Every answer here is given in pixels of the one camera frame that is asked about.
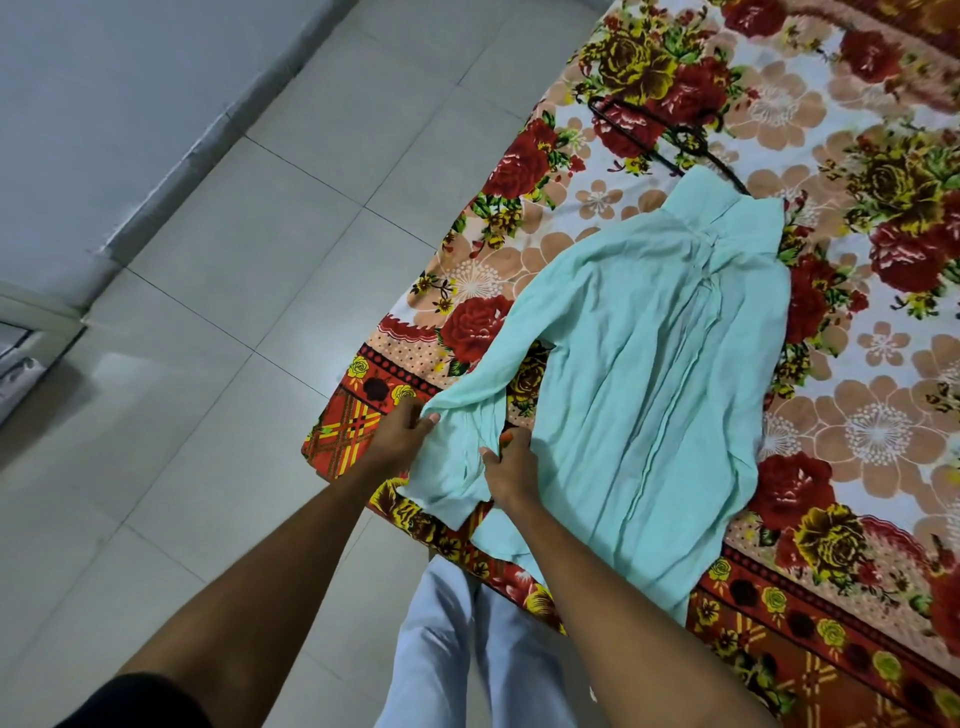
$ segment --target gray wall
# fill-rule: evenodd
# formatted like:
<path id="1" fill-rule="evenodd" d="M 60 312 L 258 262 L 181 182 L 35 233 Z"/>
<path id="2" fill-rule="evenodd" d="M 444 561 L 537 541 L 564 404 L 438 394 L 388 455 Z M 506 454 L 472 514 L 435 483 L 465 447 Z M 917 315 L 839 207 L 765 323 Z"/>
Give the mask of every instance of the gray wall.
<path id="1" fill-rule="evenodd" d="M 0 0 L 0 279 L 85 307 L 113 235 L 336 4 Z"/>

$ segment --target mint green shirt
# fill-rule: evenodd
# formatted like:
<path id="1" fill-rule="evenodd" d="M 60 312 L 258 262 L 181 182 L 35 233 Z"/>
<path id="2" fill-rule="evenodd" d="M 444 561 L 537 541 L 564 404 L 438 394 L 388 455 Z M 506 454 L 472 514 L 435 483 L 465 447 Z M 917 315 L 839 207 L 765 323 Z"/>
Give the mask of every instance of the mint green shirt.
<path id="1" fill-rule="evenodd" d="M 535 339 L 549 343 L 531 446 L 543 503 L 683 622 L 756 487 L 790 298 L 782 228 L 780 198 L 740 195 L 698 166 L 660 209 L 558 255 L 476 369 L 427 404 L 442 418 L 403 494 L 454 528 L 491 498 L 478 450 L 498 450 L 507 384 Z M 472 540 L 543 581 L 500 509 Z"/>

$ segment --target baseboard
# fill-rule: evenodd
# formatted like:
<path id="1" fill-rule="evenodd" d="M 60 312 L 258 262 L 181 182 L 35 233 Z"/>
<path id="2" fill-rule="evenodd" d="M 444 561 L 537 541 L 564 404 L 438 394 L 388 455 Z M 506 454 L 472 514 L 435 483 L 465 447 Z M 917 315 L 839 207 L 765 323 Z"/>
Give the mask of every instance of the baseboard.
<path id="1" fill-rule="evenodd" d="M 334 0 L 313 18 L 290 48 L 278 56 L 180 160 L 146 201 L 110 238 L 104 254 L 127 266 L 163 227 L 237 140 L 259 118 L 314 52 L 346 17 L 356 0 Z"/>

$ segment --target hand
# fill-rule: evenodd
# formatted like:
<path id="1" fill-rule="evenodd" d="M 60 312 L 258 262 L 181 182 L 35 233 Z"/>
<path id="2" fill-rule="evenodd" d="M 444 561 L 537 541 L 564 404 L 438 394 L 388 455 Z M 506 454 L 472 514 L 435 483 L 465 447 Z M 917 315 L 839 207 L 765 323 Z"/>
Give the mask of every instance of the hand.
<path id="1" fill-rule="evenodd" d="M 537 456 L 530 450 L 530 430 L 514 427 L 500 436 L 511 438 L 504 444 L 503 456 L 497 457 L 489 448 L 480 448 L 480 457 L 486 468 L 487 485 L 493 501 L 507 515 L 516 509 L 540 505 L 537 485 Z"/>
<path id="2" fill-rule="evenodd" d="M 400 400 L 394 411 L 380 420 L 363 459 L 382 468 L 387 477 L 410 470 L 423 440 L 440 421 L 437 412 L 420 419 L 422 409 L 423 404 L 413 397 Z"/>

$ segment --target left hand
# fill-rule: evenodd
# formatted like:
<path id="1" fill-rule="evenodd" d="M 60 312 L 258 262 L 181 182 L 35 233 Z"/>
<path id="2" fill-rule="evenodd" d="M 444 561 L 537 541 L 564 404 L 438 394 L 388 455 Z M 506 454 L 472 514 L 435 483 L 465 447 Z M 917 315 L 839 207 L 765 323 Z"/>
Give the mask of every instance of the left hand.
<path id="1" fill-rule="evenodd" d="M 388 477 L 410 469 L 423 440 L 440 421 L 440 414 L 431 412 L 420 418 L 423 404 L 413 397 L 404 397 L 386 417 L 373 435 L 363 459 L 382 468 Z"/>

